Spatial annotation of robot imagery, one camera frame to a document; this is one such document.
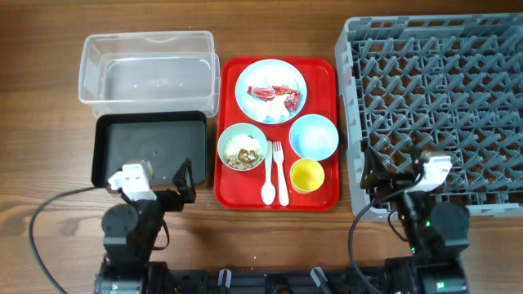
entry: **red food on plate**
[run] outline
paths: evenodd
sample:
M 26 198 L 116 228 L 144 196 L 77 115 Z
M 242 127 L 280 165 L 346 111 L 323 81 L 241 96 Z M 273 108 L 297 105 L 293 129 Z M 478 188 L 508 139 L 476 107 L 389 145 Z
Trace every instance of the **red food on plate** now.
M 249 87 L 247 94 L 264 101 L 273 100 L 276 97 L 276 91 L 273 87 Z
M 295 91 L 294 93 L 291 93 L 287 99 L 285 99 L 285 107 L 288 111 L 296 111 L 297 103 L 300 100 L 300 92 Z
M 247 94 L 264 101 L 273 100 L 276 96 L 288 95 L 285 99 L 285 108 L 288 111 L 296 111 L 300 100 L 300 91 L 285 86 L 252 87 L 247 89 Z

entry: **small bowl with food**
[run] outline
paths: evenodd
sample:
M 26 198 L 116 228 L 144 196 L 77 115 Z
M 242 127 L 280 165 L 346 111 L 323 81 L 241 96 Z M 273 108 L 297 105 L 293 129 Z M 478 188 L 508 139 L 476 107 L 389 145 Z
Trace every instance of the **small bowl with food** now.
M 235 171 L 250 171 L 265 159 L 267 138 L 250 123 L 236 123 L 222 132 L 217 149 L 226 166 Z

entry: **light blue plate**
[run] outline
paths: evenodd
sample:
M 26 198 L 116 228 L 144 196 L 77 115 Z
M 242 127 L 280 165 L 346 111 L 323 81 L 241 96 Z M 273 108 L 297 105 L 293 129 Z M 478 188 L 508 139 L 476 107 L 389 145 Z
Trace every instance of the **light blue plate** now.
M 288 86 L 300 91 L 300 100 L 296 111 L 291 112 L 288 118 L 281 116 L 274 120 L 271 117 L 262 118 L 261 105 L 266 102 L 247 94 L 249 86 Z M 260 60 L 249 65 L 238 77 L 235 88 L 236 102 L 245 115 L 259 123 L 285 123 L 294 118 L 303 108 L 307 98 L 307 86 L 302 74 L 292 65 L 282 60 Z

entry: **light blue bowl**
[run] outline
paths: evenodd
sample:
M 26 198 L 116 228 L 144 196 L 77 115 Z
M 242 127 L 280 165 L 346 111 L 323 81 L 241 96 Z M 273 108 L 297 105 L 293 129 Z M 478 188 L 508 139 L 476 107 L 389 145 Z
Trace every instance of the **light blue bowl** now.
M 293 123 L 288 140 L 299 157 L 320 161 L 329 158 L 336 151 L 339 135 L 330 119 L 318 114 L 308 114 Z
M 239 170 L 236 169 L 226 163 L 226 157 L 225 157 L 225 149 L 227 142 L 230 141 L 234 136 L 237 135 L 249 135 L 252 138 L 256 139 L 258 143 L 260 143 L 260 152 L 263 155 L 263 158 L 261 161 L 254 167 L 251 167 L 249 169 Z M 267 138 L 265 137 L 265 134 L 263 134 L 263 131 L 260 130 L 260 128 L 250 124 L 250 123 L 236 123 L 235 125 L 232 125 L 228 128 L 226 128 L 222 134 L 220 135 L 220 138 L 218 138 L 218 157 L 220 157 L 220 160 L 225 164 L 228 168 L 231 168 L 235 171 L 239 172 L 246 172 L 250 171 L 257 166 L 259 166 L 263 161 L 265 160 L 265 156 L 267 153 Z

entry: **white spoon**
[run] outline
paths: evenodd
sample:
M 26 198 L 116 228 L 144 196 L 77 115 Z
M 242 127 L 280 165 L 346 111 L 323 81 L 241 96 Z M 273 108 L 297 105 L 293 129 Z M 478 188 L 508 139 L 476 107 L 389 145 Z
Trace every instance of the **white spoon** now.
M 265 184 L 261 188 L 261 199 L 265 205 L 271 205 L 276 198 L 276 189 L 270 182 L 272 169 L 272 142 L 267 141 L 267 154 L 265 156 Z

